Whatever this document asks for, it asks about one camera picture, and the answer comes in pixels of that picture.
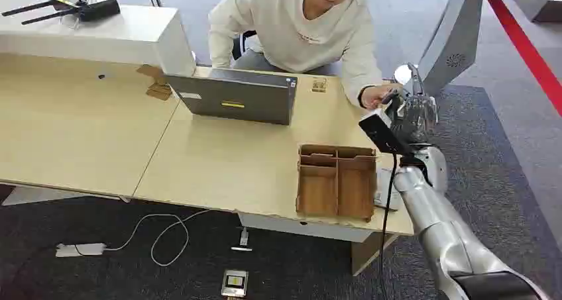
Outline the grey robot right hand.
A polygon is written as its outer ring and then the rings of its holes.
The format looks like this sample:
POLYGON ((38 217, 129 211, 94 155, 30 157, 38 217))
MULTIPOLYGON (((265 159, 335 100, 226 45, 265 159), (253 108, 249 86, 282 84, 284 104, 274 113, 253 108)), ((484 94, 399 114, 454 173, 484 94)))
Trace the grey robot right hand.
POLYGON ((393 91, 390 104, 384 111, 390 118, 390 129, 407 144, 426 143, 433 126, 438 123, 435 98, 425 91, 418 67, 405 65, 410 72, 410 90, 393 91))

